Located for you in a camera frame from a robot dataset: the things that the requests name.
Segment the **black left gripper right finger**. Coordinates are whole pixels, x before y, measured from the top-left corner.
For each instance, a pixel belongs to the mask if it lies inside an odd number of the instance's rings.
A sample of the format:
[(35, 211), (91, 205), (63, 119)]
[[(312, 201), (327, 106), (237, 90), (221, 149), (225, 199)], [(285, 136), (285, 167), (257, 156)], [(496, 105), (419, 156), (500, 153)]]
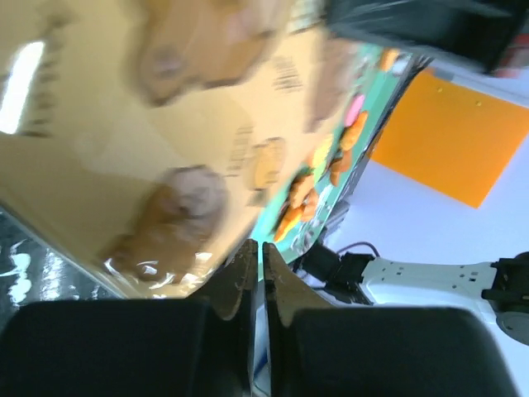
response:
[(486, 326), (442, 307), (337, 308), (263, 246), (273, 396), (514, 396)]

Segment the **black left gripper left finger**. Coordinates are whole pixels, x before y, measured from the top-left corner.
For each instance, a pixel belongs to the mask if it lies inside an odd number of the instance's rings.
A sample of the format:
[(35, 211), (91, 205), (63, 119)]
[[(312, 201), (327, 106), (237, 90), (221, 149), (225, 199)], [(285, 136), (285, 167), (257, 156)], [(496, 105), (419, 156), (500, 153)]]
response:
[(185, 299), (29, 304), (1, 335), (4, 396), (248, 396), (255, 241)]

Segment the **bear print tin lid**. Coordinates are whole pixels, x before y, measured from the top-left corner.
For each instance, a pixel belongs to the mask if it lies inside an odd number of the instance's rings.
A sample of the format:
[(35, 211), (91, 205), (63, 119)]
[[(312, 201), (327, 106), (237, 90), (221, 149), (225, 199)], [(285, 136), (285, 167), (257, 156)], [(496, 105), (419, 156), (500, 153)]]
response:
[(343, 117), (357, 42), (291, 1), (4, 1), (1, 205), (125, 297), (183, 298)]

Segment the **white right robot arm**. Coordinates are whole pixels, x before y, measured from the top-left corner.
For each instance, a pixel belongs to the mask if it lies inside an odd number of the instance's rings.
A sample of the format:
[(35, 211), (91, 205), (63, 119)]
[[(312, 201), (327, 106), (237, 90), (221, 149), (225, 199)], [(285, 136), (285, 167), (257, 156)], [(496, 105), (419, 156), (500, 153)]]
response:
[(466, 309), (528, 343), (528, 254), (470, 265), (391, 261), (370, 254), (338, 254), (316, 244), (301, 267), (344, 304), (417, 305)]

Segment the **orange star cookie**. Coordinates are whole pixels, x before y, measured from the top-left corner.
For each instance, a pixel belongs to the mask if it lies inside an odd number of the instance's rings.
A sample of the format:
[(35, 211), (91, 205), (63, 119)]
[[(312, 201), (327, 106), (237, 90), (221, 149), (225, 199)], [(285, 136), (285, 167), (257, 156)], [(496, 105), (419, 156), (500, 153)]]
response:
[(282, 241), (286, 235), (300, 222), (303, 215), (303, 208), (288, 207), (274, 234), (274, 241)]

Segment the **orange flower swirl cookie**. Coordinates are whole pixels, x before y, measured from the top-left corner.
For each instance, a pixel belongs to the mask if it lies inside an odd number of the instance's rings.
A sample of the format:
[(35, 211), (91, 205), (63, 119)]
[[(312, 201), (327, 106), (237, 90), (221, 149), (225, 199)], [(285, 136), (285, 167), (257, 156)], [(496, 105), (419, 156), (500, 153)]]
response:
[(352, 149), (348, 151), (338, 150), (330, 163), (330, 181), (335, 187), (340, 182), (341, 174), (346, 172), (352, 164)]

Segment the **orange fish shaped cookie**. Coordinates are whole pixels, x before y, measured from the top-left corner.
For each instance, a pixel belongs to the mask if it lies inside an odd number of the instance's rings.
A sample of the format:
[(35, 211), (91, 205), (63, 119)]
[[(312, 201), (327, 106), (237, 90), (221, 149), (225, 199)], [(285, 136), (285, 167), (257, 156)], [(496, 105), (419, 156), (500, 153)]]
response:
[(340, 139), (340, 148), (343, 151), (348, 151), (358, 141), (368, 117), (368, 111), (361, 112), (355, 122), (344, 130)]

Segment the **pink macaron cookie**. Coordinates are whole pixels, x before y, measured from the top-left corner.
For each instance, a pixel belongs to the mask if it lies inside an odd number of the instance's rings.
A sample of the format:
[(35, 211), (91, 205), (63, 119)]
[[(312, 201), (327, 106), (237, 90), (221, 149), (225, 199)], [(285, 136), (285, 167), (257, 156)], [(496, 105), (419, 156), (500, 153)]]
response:
[(346, 112), (344, 113), (343, 124), (345, 127), (350, 127), (355, 122), (360, 114), (360, 111), (362, 110), (364, 101), (365, 95), (362, 93), (358, 93), (351, 98)]

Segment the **orange plastic folder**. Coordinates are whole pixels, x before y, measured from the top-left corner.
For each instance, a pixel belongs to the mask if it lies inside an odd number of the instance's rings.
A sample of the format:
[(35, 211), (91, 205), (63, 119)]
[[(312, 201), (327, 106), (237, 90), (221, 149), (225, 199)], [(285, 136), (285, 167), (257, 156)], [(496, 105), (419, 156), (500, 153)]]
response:
[(372, 158), (478, 208), (527, 133), (527, 108), (425, 70), (398, 101)]

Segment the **mint green floral tray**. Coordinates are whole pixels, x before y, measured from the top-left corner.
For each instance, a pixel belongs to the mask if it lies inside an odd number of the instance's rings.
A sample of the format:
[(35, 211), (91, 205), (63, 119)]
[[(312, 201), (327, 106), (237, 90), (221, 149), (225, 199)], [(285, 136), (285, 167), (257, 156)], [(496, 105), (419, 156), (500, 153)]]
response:
[(337, 232), (369, 153), (412, 79), (417, 56), (361, 44), (353, 48), (352, 80), (338, 120), (280, 185), (260, 213), (250, 238), (274, 243), (288, 263)]

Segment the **orange cookie far tray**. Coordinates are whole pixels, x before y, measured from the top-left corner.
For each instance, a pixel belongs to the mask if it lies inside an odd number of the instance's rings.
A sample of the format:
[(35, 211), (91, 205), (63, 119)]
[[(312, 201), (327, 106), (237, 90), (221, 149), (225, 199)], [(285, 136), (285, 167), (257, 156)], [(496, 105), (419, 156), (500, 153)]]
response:
[(399, 49), (385, 48), (379, 57), (379, 69), (384, 73), (393, 68), (393, 64), (400, 54)]

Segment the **red small box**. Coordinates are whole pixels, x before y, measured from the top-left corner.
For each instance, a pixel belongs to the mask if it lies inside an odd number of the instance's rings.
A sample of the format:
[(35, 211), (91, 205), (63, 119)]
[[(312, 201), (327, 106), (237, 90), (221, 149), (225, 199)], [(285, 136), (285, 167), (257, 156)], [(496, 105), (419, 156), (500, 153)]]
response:
[(514, 79), (528, 67), (528, 34), (517, 36), (505, 50), (493, 75), (502, 79)]

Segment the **black binder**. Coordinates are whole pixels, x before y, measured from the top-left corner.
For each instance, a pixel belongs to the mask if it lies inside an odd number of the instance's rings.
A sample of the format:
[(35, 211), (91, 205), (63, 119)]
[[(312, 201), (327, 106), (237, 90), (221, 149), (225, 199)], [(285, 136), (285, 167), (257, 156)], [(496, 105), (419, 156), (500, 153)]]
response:
[(328, 1), (327, 29), (342, 38), (399, 48), (493, 75), (513, 42), (528, 34), (526, 1)]

